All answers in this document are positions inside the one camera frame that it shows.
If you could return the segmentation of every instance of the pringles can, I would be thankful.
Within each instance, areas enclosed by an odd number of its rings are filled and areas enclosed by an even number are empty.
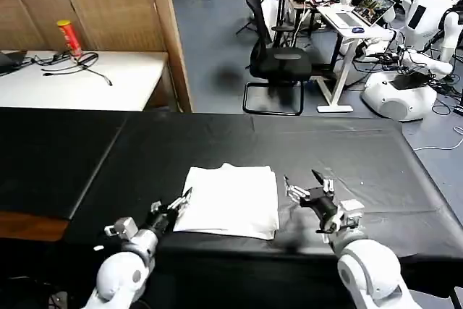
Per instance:
[[[60,29],[60,31],[64,35],[64,39],[66,40],[67,48],[73,57],[78,59],[82,56],[82,47],[80,47],[79,41],[77,36],[75,35],[74,27],[72,27],[72,23],[69,20],[60,20],[56,23]]]

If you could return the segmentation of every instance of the folded towel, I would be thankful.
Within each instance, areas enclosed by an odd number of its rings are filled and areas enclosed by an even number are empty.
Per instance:
[[[203,232],[271,240],[279,228],[276,178],[268,166],[190,168],[190,202],[175,232]]]

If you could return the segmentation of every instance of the white desk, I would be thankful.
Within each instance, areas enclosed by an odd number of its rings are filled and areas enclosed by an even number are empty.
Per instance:
[[[48,59],[54,53],[29,51],[26,57],[37,55]],[[99,59],[91,69],[107,76],[112,86],[87,71],[43,76],[42,68],[68,67],[71,61],[48,67],[33,64],[0,77],[0,107],[142,111],[162,80],[169,107],[177,110],[166,53],[99,51],[98,54]]]
[[[330,19],[330,14],[333,13],[333,10],[329,7],[318,7],[317,10],[321,13],[323,18],[332,25],[335,30],[344,37],[344,40],[352,40],[347,49],[346,55],[344,56],[344,61],[342,62],[341,71],[339,72],[338,80],[334,86],[333,92],[330,92],[328,87],[325,84],[325,80],[321,76],[315,77],[315,80],[320,86],[320,89],[325,97],[328,105],[319,105],[317,107],[318,112],[352,112],[354,109],[350,105],[338,105],[339,98],[341,97],[342,90],[346,83],[347,75],[349,70],[352,68],[352,61],[355,56],[355,49],[361,39],[369,38],[382,38],[384,40],[391,39],[391,31],[380,27],[379,25],[373,25],[371,27],[364,27],[364,33],[353,33],[352,29],[341,29],[337,28],[333,21]]]

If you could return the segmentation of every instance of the laptop screen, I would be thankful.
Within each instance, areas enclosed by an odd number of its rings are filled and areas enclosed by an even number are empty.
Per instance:
[[[395,1],[393,0],[362,0],[358,4],[354,13],[357,14],[367,24],[375,24],[388,11]]]

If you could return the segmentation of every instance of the black office chair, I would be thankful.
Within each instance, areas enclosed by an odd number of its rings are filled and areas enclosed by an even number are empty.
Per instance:
[[[304,109],[304,86],[312,74],[312,64],[307,52],[300,48],[280,47],[267,48],[271,42],[270,35],[263,18],[260,0],[246,0],[254,14],[255,25],[259,35],[258,41],[252,48],[250,58],[250,73],[253,77],[267,79],[268,82],[248,82],[243,97],[243,110],[250,114],[299,116]],[[295,113],[251,110],[246,107],[247,90],[249,87],[290,87],[300,83],[300,108]]]

